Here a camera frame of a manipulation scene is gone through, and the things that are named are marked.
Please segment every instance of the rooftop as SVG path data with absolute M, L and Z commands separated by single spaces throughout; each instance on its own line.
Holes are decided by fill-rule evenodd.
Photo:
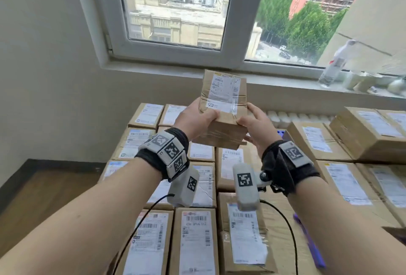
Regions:
M 183 10 L 161 6 L 137 4 L 137 10 L 138 13 L 134 12 L 132 14 L 146 14 L 166 19 L 175 17 L 181 19 L 182 21 L 188 21 L 191 23 L 203 23 L 220 27 L 224 27 L 226 21 L 221 13 L 204 11 L 204 7 L 201 7 L 199 11 L 193 11 L 191 9 Z

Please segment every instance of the white label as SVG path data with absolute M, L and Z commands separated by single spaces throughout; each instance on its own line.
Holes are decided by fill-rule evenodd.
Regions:
M 150 199 L 148 199 L 148 202 L 153 204 L 158 199 L 162 198 L 165 195 L 168 195 L 169 188 L 170 188 L 170 183 L 168 182 L 168 180 L 162 180 L 159 183 L 156 190 L 154 191 L 154 193 L 152 194 L 152 196 L 150 197 Z M 160 204 L 167 204 L 169 202 L 168 202 L 168 200 L 166 198 L 164 198 L 159 203 Z
M 259 234 L 256 212 L 242 212 L 234 203 L 228 203 L 231 248 L 236 264 L 265 264 L 268 254 Z
M 406 208 L 406 187 L 388 166 L 373 166 L 373 174 L 381 185 L 385 196 L 398 208 Z
M 142 216 L 144 213 L 138 217 L 136 226 Z M 161 275 L 167 226 L 167 213 L 147 215 L 131 241 L 123 274 Z
M 149 129 L 131 129 L 124 147 L 136 148 L 138 150 L 139 146 L 147 141 L 150 135 L 152 135 L 152 132 Z
M 406 131 L 406 114 L 401 114 L 401 113 L 388 113 L 388 116 L 390 116 L 393 120 L 398 122 L 400 126 Z
M 237 114 L 241 79 L 214 73 L 206 107 Z
M 244 163 L 244 152 L 242 149 L 231 150 L 223 149 L 221 156 L 221 177 L 234 180 L 233 166 Z
M 209 211 L 182 212 L 179 275 L 215 275 Z
M 356 206 L 371 206 L 367 194 L 346 164 L 325 164 L 344 200 Z
M 392 125 L 390 125 L 380 114 L 374 111 L 357 111 L 358 114 L 363 117 L 374 130 L 380 135 L 403 137 Z
M 190 157 L 211 160 L 213 158 L 213 147 L 200 143 L 191 143 Z
M 332 153 L 330 146 L 324 140 L 322 130 L 311 126 L 303 126 L 307 141 L 315 150 Z
M 193 168 L 199 171 L 199 182 L 213 180 L 213 166 L 193 165 Z
M 132 146 L 131 148 L 123 148 L 120 151 L 119 158 L 134 158 L 138 153 L 138 147 Z
M 162 107 L 163 107 L 162 105 L 145 104 L 144 109 L 139 114 L 137 119 L 135 119 L 135 122 L 149 125 L 156 124 L 159 114 L 161 113 Z
M 201 208 L 213 206 L 213 181 L 199 180 L 192 206 Z
M 107 164 L 106 171 L 104 172 L 103 179 L 106 179 L 107 177 L 111 176 L 114 174 L 117 170 L 119 170 L 121 167 L 124 167 L 128 162 L 124 160 L 117 160 L 117 161 L 111 161 Z
M 176 105 L 169 105 L 168 110 L 166 111 L 164 122 L 165 125 L 173 125 L 175 123 L 176 118 L 179 114 L 184 111 L 186 106 L 176 106 Z

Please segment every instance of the black cable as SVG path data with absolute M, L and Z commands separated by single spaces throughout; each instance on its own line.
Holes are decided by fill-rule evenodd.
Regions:
M 296 267 L 296 275 L 299 274 L 299 270 L 298 270 L 298 248 L 296 247 L 296 239 L 295 239 L 295 235 L 293 234 L 293 230 L 292 227 L 289 224 L 289 221 L 287 220 L 287 218 L 283 215 L 283 213 L 281 211 L 278 210 L 278 208 L 276 206 L 274 206 L 273 204 L 270 204 L 268 201 L 260 199 L 259 200 L 261 203 L 263 204 L 267 204 L 269 206 L 271 206 L 272 208 L 274 208 L 276 211 L 278 211 L 278 213 L 283 217 L 283 219 L 286 221 L 287 226 L 289 227 L 290 233 L 292 234 L 292 239 L 293 239 L 293 246 L 295 247 L 295 267 Z
M 132 237 L 135 235 L 135 233 L 137 232 L 138 227 L 141 225 L 141 223 L 143 222 L 143 220 L 145 219 L 145 217 L 148 215 L 148 213 L 154 208 L 154 206 L 156 206 L 162 199 L 166 198 L 166 197 L 173 197 L 175 196 L 174 194 L 168 194 L 165 195 L 163 197 L 161 197 L 160 199 L 158 199 L 152 206 L 151 208 L 145 213 L 145 215 L 141 218 L 140 222 L 138 223 L 138 225 L 135 227 L 134 231 L 131 233 L 131 236 L 128 238 L 127 243 L 125 244 L 123 250 L 120 253 L 119 259 L 116 262 L 116 266 L 114 267 L 114 271 L 112 273 L 112 275 L 114 275 L 117 271 L 117 268 L 120 264 L 121 258 L 124 255 L 125 249 L 127 248 L 128 244 L 131 242 Z

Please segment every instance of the forearm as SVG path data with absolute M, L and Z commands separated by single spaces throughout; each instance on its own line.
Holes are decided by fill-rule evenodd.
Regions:
M 321 178 L 301 181 L 287 198 L 334 273 L 404 273 L 406 247 L 367 221 Z
M 28 234 L 0 260 L 0 274 L 102 274 L 161 178 L 133 159 Z

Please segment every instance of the wooden floor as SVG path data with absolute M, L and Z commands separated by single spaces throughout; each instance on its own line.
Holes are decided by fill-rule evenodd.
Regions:
M 95 185 L 100 173 L 38 170 L 0 214 L 0 257 L 69 201 Z

